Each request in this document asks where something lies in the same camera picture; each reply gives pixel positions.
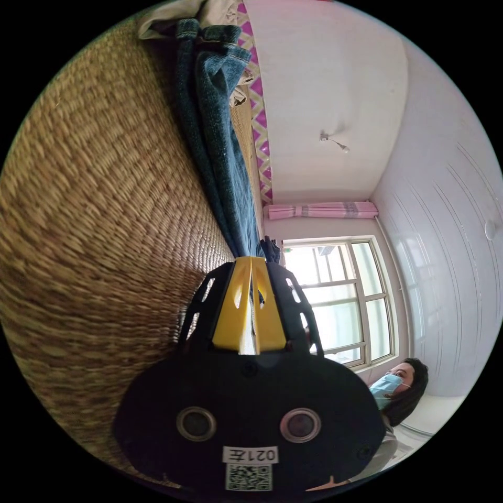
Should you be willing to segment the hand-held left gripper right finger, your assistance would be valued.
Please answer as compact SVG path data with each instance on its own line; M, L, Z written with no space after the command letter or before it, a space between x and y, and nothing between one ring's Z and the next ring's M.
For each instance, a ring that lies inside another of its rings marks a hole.
M286 346L274 290L263 258L251 257L253 327L256 353L282 351Z

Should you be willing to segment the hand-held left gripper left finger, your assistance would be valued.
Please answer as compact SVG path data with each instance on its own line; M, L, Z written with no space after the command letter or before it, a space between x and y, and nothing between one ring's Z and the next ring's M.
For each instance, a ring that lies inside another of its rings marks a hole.
M218 350L241 354L245 348L250 322L251 269L250 257L240 257L234 262L212 338Z

